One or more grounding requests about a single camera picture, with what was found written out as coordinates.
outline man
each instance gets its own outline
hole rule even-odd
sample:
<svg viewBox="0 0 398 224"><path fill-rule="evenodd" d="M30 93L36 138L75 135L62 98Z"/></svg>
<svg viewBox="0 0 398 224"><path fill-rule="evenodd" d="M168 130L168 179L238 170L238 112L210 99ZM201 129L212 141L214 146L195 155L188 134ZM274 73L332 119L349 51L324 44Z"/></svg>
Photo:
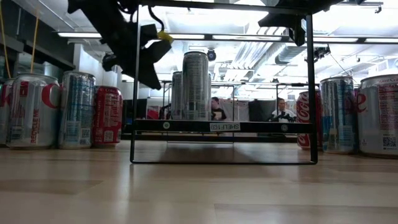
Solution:
<svg viewBox="0 0 398 224"><path fill-rule="evenodd" d="M224 121L226 119L224 110L220 108L220 100L217 97L211 98L211 120Z"/></svg>
<svg viewBox="0 0 398 224"><path fill-rule="evenodd" d="M290 118L290 120L293 120L293 118L296 117L296 114L293 111L286 109L285 100L282 98L278 98L278 109L279 109L278 115L276 114L275 110L274 112L272 112L272 117L273 118L276 118L278 116L284 117L284 118L279 118L279 122L281 123L288 123L289 120L286 118Z"/></svg>

